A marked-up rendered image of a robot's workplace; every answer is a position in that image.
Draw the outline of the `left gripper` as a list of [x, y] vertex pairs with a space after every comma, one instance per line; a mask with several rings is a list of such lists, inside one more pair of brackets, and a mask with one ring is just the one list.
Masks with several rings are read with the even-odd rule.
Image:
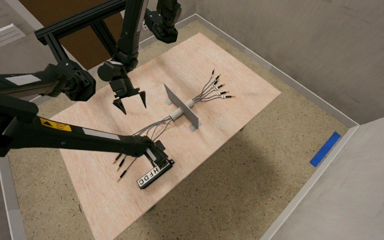
[[147, 108], [147, 106], [146, 106], [146, 92], [145, 91], [139, 92], [139, 91], [140, 91], [140, 88], [138, 87], [137, 89], [135, 88], [135, 89], [127, 91], [127, 93], [125, 95], [122, 95], [122, 96], [114, 95], [115, 98], [118, 98], [118, 97], [119, 98], [113, 100], [112, 104], [115, 105], [117, 108], [119, 108], [125, 115], [127, 115], [125, 107], [124, 107], [121, 99], [126, 98], [126, 97], [132, 97], [132, 96], [139, 94], [140, 98], [143, 102], [144, 107]]

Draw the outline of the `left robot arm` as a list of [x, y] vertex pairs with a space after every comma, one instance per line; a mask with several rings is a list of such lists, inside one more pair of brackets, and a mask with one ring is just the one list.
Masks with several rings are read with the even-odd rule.
[[[154, 28], [161, 38], [177, 35], [175, 23], [182, 9], [178, 0], [158, 0], [156, 10], [162, 16]], [[126, 0], [122, 29], [114, 54], [97, 69], [98, 77], [108, 82], [117, 96], [133, 90], [133, 84], [125, 69], [133, 71], [138, 65], [139, 37], [149, 0]], [[160, 23], [160, 24], [159, 24]]]

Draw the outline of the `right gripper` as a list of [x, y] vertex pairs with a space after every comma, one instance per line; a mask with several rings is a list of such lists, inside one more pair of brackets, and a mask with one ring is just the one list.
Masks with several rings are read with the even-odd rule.
[[158, 144], [163, 151], [166, 150], [166, 148], [164, 147], [164, 145], [162, 144], [162, 142], [160, 140], [156, 141], [155, 143], [156, 143], [156, 145]]

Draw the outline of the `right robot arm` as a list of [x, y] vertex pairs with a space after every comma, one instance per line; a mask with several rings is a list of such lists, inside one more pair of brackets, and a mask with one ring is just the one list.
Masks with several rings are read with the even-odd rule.
[[37, 115], [35, 103], [20, 99], [66, 93], [75, 100], [91, 84], [82, 71], [70, 74], [51, 63], [44, 71], [0, 74], [0, 158], [11, 149], [50, 148], [118, 153], [132, 158], [145, 155], [160, 169], [166, 167], [169, 156], [148, 136], [118, 135], [46, 119]]

